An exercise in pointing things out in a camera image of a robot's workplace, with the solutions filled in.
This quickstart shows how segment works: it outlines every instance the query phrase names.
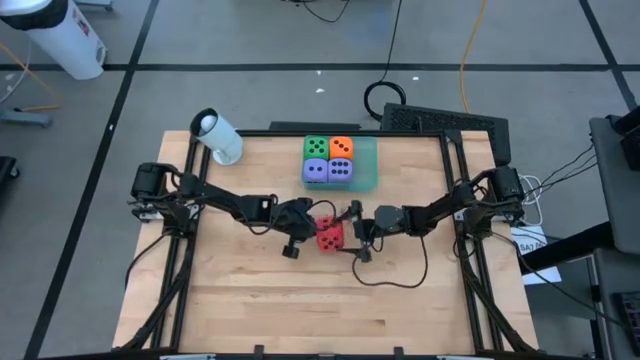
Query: keyboard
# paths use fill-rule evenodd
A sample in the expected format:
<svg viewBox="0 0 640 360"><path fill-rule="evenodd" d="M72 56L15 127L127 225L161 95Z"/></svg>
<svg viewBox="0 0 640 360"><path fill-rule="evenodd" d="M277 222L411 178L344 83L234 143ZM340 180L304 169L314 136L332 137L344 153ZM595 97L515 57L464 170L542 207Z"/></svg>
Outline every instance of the keyboard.
<svg viewBox="0 0 640 360"><path fill-rule="evenodd" d="M496 165L511 162L507 119L387 103L382 130L481 130L489 134Z"/></svg>
<svg viewBox="0 0 640 360"><path fill-rule="evenodd" d="M640 356L640 291L613 294L613 300L622 320L630 327L627 331L631 347Z"/></svg>

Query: white cable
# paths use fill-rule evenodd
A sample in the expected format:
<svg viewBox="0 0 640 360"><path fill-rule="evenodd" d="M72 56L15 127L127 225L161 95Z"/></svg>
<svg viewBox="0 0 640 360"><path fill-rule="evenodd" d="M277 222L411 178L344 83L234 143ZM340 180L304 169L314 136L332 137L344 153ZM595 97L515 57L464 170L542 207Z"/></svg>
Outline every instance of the white cable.
<svg viewBox="0 0 640 360"><path fill-rule="evenodd" d="M540 196L542 195L542 188L541 188L542 182L540 181L540 179L538 179L533 175L519 175L519 177L521 182L524 181L525 183L527 183L527 186L529 186L529 190L525 189L524 191L525 194L530 192L530 194L528 194L527 197L522 201L522 205L535 205L536 211L538 212L538 219L539 219L537 223L527 222L527 215L525 214L522 217L521 221L529 226L541 226L543 222L542 209L540 209Z"/></svg>
<svg viewBox="0 0 640 360"><path fill-rule="evenodd" d="M29 46L27 49L27 61L25 62L27 69L29 68L30 63L31 63L31 39L29 39ZM5 102L9 98L9 96L11 96L11 94L13 94L14 91L16 91L18 86L20 86L20 83L22 83L22 79L24 79L24 76L26 74L27 74L27 70L26 69L22 70L22 74L20 74L20 77L18 78L16 83L11 87L11 89L7 91L7 93L2 97L2 99L0 99L0 104Z"/></svg>

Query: green die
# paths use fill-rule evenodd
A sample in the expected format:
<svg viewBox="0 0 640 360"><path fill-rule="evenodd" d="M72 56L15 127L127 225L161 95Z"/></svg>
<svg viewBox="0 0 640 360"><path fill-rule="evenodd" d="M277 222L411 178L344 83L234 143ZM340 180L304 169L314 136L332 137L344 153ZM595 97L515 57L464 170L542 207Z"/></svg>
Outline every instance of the green die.
<svg viewBox="0 0 640 360"><path fill-rule="evenodd" d="M320 136L305 137L304 159L329 160L329 140Z"/></svg>

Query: wooden tabletop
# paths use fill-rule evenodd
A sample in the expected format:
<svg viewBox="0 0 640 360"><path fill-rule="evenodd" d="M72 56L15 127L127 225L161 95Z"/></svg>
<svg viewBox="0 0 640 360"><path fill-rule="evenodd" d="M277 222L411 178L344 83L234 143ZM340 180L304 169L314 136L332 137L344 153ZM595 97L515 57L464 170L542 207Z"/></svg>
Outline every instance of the wooden tabletop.
<svg viewBox="0 0 640 360"><path fill-rule="evenodd" d="M188 139L187 132L165 133L159 161L184 168ZM494 167L486 133L464 132L463 139L471 176ZM302 144L302 137L245 137L241 161L224 167L212 160L207 181L237 194L275 193L281 201L329 199L339 209L359 199L365 217L373 217L381 204L425 206L447 191L438 139L378 138L379 185L369 194L306 191L300 181ZM329 209L318 206L312 213L329 214ZM510 236L506 225L493 226ZM347 245L355 245L352 230L345 228ZM161 222L142 225L137 252L160 231ZM453 239L448 219L425 238L429 273L419 288L365 287L351 273L352 255L320 253L310 239L299 247L298 260L287 259L280 255L286 235L254 236L228 214L207 208L200 220L180 351L251 353L262 344L267 353L390 354L402 346L407 354L472 354ZM114 345L129 340L156 305L168 243L132 271ZM537 347L514 248L494 238L484 244L496 304L525 341ZM365 281L411 284L422 276L417 238L390 237L373 257L371 263L357 264ZM478 308L484 346L491 348L479 301ZM168 344L173 314L172 308L163 344Z"/></svg>

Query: purple die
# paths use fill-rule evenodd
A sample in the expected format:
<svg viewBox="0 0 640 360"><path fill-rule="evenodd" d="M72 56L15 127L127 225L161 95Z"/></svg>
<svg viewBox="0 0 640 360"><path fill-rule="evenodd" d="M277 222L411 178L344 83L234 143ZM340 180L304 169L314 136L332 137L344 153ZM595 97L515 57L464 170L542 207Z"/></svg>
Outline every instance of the purple die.
<svg viewBox="0 0 640 360"><path fill-rule="evenodd" d="M327 160L307 159L304 161L302 169L302 181L306 183L326 183L327 182Z"/></svg>
<svg viewBox="0 0 640 360"><path fill-rule="evenodd" d="M329 160L329 182L348 183L353 179L353 163L349 159Z"/></svg>

